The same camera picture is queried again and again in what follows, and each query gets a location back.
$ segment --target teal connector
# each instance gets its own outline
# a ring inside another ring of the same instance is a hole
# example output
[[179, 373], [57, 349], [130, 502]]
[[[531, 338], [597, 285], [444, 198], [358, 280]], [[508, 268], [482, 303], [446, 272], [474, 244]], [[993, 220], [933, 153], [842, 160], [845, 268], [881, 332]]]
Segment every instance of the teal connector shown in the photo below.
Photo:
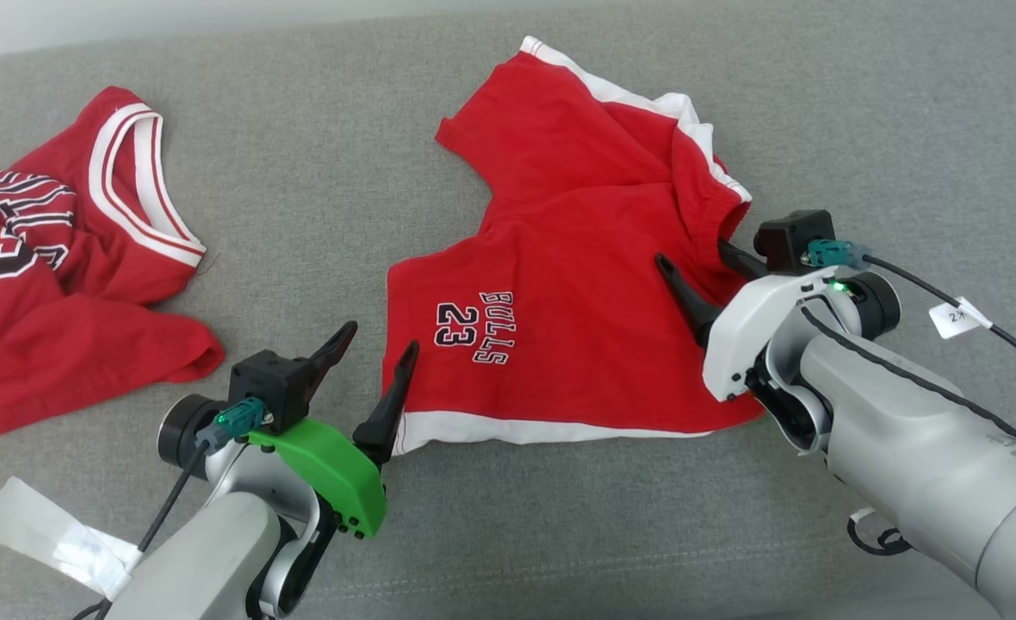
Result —
[[845, 240], [814, 240], [807, 246], [807, 258], [815, 267], [834, 267], [843, 264], [853, 269], [867, 269], [864, 255], [871, 255], [872, 248], [845, 242]]
[[207, 441], [207, 454], [213, 454], [226, 443], [237, 437], [248, 435], [249, 432], [259, 431], [263, 427], [264, 419], [267, 417], [267, 410], [263, 407], [263, 400], [259, 397], [245, 397], [244, 400], [233, 405], [217, 414], [216, 419], [195, 435], [194, 445], [200, 446], [202, 441]]

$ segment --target red jersey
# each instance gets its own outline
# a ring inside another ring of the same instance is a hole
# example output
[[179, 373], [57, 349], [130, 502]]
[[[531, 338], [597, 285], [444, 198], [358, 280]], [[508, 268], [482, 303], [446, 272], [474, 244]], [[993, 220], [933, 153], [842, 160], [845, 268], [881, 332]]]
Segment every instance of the red jersey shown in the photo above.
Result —
[[167, 197], [162, 127], [108, 87], [0, 170], [0, 433], [220, 364], [205, 325], [144, 307], [205, 254]]
[[689, 437], [751, 420], [717, 402], [653, 257], [705, 298], [743, 284], [720, 262], [749, 193], [685, 95], [656, 101], [528, 38], [437, 139], [488, 182], [478, 235], [389, 271], [386, 377], [421, 342], [394, 450]]

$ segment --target couch cushion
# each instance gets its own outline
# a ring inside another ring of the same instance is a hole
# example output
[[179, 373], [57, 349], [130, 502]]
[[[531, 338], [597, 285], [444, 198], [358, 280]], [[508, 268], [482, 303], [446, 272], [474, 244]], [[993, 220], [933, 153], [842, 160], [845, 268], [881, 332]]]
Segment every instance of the couch cushion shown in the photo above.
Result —
[[[356, 318], [313, 412], [350, 432], [381, 387], [387, 266], [471, 234], [489, 199], [434, 142], [438, 121], [525, 35], [636, 94], [690, 94], [753, 193], [741, 245], [760, 220], [830, 208], [838, 234], [1016, 334], [1008, 0], [700, 0], [23, 54], [0, 59], [0, 167], [108, 83], [162, 111], [167, 185], [209, 248], [165, 309], [207, 322], [230, 362], [310, 353]], [[983, 333], [941, 340], [936, 302], [898, 290], [904, 321], [883, 343], [1016, 424], [1016, 353]], [[163, 414], [219, 396], [228, 372], [0, 437], [0, 487], [17, 476], [137, 541], [175, 477], [155, 454]], [[381, 535], [332, 543], [300, 617], [721, 617], [963, 590], [918, 554], [854, 549], [860, 500], [768, 420], [692, 440], [431, 444], [386, 480]], [[206, 494], [190, 484], [161, 541]], [[0, 620], [66, 620], [94, 600], [0, 547]]]

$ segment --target number 23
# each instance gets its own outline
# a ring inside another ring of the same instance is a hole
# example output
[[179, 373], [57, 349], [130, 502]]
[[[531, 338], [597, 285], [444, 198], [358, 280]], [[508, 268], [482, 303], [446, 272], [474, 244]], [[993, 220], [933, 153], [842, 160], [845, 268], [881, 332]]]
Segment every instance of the number 23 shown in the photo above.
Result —
[[[436, 329], [436, 345], [440, 347], [469, 347], [477, 342], [477, 325], [481, 318], [477, 307], [467, 306], [465, 311], [453, 303], [440, 303], [436, 309], [436, 324], [442, 325]], [[453, 330], [458, 325], [461, 330]]]

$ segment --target white wall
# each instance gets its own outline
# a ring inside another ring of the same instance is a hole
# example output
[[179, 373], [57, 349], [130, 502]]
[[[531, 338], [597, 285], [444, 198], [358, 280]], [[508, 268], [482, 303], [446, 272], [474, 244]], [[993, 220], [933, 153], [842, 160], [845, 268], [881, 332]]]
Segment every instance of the white wall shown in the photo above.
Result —
[[0, 0], [0, 54], [108, 39], [601, 0]]

